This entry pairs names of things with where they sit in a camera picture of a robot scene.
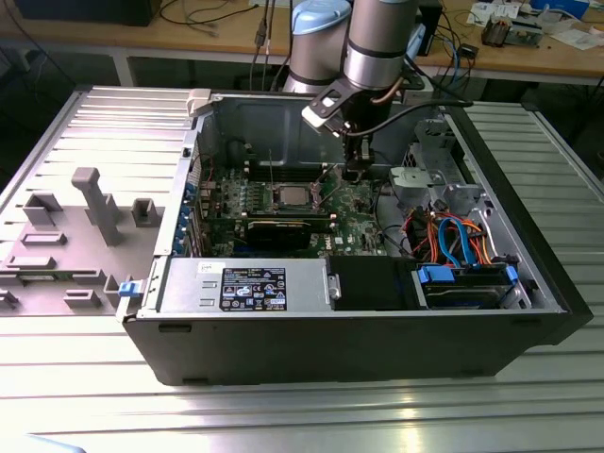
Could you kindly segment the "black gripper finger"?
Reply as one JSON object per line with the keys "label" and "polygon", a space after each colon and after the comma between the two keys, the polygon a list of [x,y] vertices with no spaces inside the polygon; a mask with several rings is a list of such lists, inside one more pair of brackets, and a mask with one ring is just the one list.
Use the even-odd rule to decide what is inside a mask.
{"label": "black gripper finger", "polygon": [[344,180],[361,181],[366,171],[374,164],[372,140],[372,135],[344,137]]}

